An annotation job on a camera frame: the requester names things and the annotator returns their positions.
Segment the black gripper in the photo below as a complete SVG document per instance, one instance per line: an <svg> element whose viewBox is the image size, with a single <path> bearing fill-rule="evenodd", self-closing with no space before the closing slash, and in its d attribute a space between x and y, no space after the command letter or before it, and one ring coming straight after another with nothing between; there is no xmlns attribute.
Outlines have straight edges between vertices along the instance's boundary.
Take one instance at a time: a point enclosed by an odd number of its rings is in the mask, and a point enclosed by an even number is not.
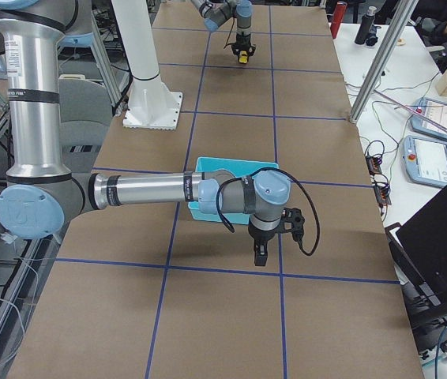
<svg viewBox="0 0 447 379"><path fill-rule="evenodd" d="M276 235L283 234L285 229L282 225L279 225L272 230L265 231L250 223L248 225L248 232L254 240L254 265L257 267L265 267L269 256L268 242Z"/></svg>
<svg viewBox="0 0 447 379"><path fill-rule="evenodd" d="M253 54L256 50L256 46L251 43L251 34L237 34L236 41L231 44L231 49L234 54L240 54L243 51L247 54Z"/></svg>

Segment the robot arm grey silver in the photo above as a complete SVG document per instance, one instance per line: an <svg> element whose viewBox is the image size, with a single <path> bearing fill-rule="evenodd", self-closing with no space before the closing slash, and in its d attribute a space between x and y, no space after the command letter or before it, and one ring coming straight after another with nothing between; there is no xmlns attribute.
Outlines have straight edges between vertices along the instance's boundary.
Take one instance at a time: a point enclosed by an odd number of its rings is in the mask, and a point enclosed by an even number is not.
<svg viewBox="0 0 447 379"><path fill-rule="evenodd" d="M265 265L268 242L292 229L291 183L266 167L242 178L231 172L108 176L92 172L103 128L83 119L61 128L58 49L92 35L88 1L0 1L6 51L13 166L0 193L0 224L25 239L59 232L77 216L111 206L196 201L225 220L246 214L254 263Z"/></svg>
<svg viewBox="0 0 447 379"><path fill-rule="evenodd" d="M226 42L239 62L246 64L255 53L256 46L251 42L253 4L251 1L222 1L216 4L212 1L192 0L204 20L209 32L216 32L227 21L236 22L236 37L233 43Z"/></svg>

